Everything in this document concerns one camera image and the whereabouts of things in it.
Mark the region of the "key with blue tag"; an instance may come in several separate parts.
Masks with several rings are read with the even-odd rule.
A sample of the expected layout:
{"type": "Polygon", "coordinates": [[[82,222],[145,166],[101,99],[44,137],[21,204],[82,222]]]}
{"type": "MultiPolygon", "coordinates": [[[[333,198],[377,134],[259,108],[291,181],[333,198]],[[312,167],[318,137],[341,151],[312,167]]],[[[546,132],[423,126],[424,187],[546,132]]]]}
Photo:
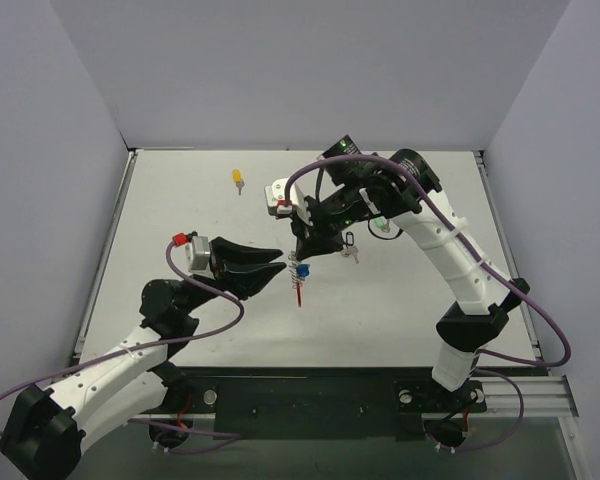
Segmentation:
{"type": "Polygon", "coordinates": [[[310,274],[309,271],[310,266],[308,264],[299,264],[296,267],[296,273],[299,279],[304,280],[305,278],[307,278],[310,274]]]}

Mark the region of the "metal key organiser red handle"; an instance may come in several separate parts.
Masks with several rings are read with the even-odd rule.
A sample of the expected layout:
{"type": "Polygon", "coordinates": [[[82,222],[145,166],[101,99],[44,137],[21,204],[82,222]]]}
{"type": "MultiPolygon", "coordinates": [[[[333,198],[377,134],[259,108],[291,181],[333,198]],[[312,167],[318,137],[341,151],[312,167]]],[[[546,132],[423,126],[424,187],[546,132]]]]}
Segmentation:
{"type": "Polygon", "coordinates": [[[302,285],[304,280],[299,279],[296,273],[296,267],[301,264],[301,262],[296,257],[296,252],[291,251],[288,254],[288,270],[291,278],[292,287],[295,291],[296,295],[296,303],[299,308],[302,307],[302,285]]]}

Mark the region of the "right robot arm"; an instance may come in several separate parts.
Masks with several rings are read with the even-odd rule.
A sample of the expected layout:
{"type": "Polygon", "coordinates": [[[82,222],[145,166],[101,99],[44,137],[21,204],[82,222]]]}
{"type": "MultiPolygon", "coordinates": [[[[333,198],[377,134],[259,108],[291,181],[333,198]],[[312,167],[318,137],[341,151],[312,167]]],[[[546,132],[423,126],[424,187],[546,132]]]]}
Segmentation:
{"type": "Polygon", "coordinates": [[[499,336],[530,287],[498,269],[473,242],[439,177],[418,152],[403,148],[387,159],[365,155],[344,137],[323,152],[314,168],[337,190],[324,200],[304,196],[297,180],[307,168],[280,182],[271,207],[288,216],[296,257],[304,260],[339,252],[343,231],[383,217],[408,235],[451,289],[455,301],[438,321],[442,346],[427,383],[429,402],[448,409],[463,395],[481,351],[499,336]]]}

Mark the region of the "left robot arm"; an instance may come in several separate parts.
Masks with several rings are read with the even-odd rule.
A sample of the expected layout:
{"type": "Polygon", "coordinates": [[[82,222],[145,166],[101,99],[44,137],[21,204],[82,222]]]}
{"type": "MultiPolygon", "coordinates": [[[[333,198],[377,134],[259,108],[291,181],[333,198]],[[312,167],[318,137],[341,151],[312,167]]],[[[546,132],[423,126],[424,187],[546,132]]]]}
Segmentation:
{"type": "Polygon", "coordinates": [[[65,479],[100,438],[147,410],[172,412],[186,397],[185,376],[171,358],[189,343],[219,335],[236,320],[200,333],[192,313],[223,298],[240,315],[286,265],[279,249],[239,245],[194,232],[175,235],[165,259],[176,279],[148,282],[142,320],[106,354],[15,390],[0,452],[27,479],[65,479]]]}

